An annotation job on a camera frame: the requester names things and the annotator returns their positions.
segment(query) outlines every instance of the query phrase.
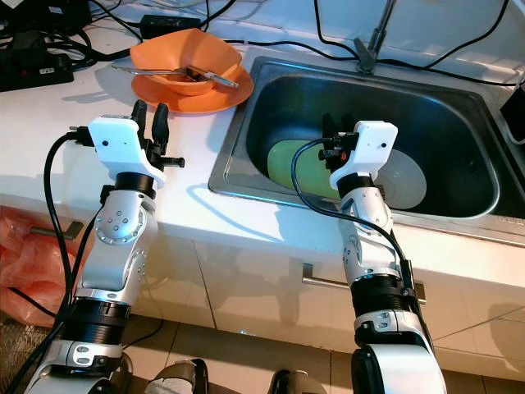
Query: stainless steel sink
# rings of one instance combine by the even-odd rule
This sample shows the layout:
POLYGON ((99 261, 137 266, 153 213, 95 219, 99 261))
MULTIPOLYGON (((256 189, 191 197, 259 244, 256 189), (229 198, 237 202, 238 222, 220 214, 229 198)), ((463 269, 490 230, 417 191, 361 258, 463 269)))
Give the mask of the stainless steel sink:
POLYGON ((302 206, 293 190, 269 179, 272 146, 319 138, 326 113, 389 121, 399 129, 394 148, 427 181, 421 203, 395 210, 395 222, 525 245, 525 178, 478 94, 269 57, 255 59, 251 74, 255 91, 237 108, 211 190, 302 206))

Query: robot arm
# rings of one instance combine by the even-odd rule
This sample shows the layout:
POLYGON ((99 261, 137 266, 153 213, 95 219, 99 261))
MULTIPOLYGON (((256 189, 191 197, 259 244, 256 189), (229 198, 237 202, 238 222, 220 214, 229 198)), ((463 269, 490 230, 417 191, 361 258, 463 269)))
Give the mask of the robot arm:
MULTIPOLYGON (((351 134, 353 138, 339 135, 342 142, 330 149, 325 146, 320 154, 331 157, 331 186, 340 193, 343 213, 390 234, 390 209, 373 180, 390 155, 397 128, 383 121, 360 121, 351 134)), ((373 228, 343 222, 343 264, 356 315, 355 341, 360 347, 352 356, 354 392, 446 393, 413 290, 409 261, 373 228)))
POLYGON ((159 104, 153 140, 144 138, 146 104, 131 117, 103 116, 89 134, 98 158, 115 181, 94 224, 94 247, 72 305, 59 318, 60 339, 52 341, 26 389, 29 394, 113 393, 112 374, 121 367, 121 337, 144 281, 148 249, 157 235, 156 189, 164 166, 184 166, 164 158, 168 109, 159 104))

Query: cabinet handle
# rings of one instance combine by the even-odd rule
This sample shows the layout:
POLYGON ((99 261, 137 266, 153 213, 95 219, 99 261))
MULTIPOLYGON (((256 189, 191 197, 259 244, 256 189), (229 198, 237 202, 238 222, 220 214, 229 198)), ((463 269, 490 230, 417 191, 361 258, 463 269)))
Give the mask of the cabinet handle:
MULTIPOLYGON (((68 241, 73 241, 80 233, 80 230, 82 230, 82 227, 84 225, 81 222, 71 222, 67 230, 65 230, 62 234, 64 235, 64 238, 68 241)), ((54 230, 49 230, 48 228, 42 228, 42 227, 31 227, 30 233, 32 234, 39 234, 41 236, 53 236, 56 237, 57 234, 55 234, 54 230)))
MULTIPOLYGON (((332 287, 335 289, 349 289, 349 286, 345 282, 331 281, 329 279, 321 279, 320 277, 313 276, 313 264, 303 263, 303 283, 315 286, 332 287)), ((416 294, 418 295, 418 302, 421 305, 427 303, 425 297, 425 286, 421 282, 415 282, 414 287, 416 294)))

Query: countertop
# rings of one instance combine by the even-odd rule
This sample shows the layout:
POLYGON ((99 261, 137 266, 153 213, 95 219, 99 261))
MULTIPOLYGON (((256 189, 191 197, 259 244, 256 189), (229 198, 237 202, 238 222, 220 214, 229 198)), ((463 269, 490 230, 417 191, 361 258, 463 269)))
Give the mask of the countertop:
MULTIPOLYGON (((132 44, 126 37, 121 44, 132 44)), ((303 51, 240 46, 249 69, 258 55, 289 58, 352 70, 303 51)), ((509 90, 475 85, 443 76, 379 66, 377 74, 474 89, 490 97, 494 108, 509 90)), ((75 73, 70 84, 0 93, 0 204, 46 212, 43 163, 49 147, 69 126, 87 125, 102 114, 129 115, 137 97, 132 76, 100 62, 75 73)), ((204 116, 170 115, 167 155, 184 157, 185 168, 166 168, 166 186, 157 192, 160 231, 171 236, 211 241, 253 250, 340 263, 342 242, 337 221, 304 208, 219 195, 208 178, 235 109, 204 116)), ((498 123, 502 119, 493 112, 498 123)), ((148 125, 153 109, 148 109, 148 125)), ((102 185, 112 183, 93 149, 67 143, 55 157, 52 191, 60 214, 87 220, 98 209, 102 185)), ((511 286, 525 286, 520 273, 525 248, 464 236, 395 225, 405 254, 418 270, 464 276, 511 286)))

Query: floor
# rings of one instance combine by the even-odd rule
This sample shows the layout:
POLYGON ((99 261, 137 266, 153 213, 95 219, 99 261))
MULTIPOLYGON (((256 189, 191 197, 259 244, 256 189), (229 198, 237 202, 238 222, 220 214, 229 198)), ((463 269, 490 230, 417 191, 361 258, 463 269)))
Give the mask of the floor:
MULTIPOLYGON (((148 335, 160 320, 133 316, 124 343, 148 335)), ((328 394, 351 394, 350 355, 164 322, 154 336, 126 349, 134 363, 130 394, 142 394, 149 379, 167 364, 202 358, 208 365, 212 394, 267 394, 279 369, 302 369, 315 377, 328 394)), ((444 371, 448 394, 525 394, 525 383, 444 371)))

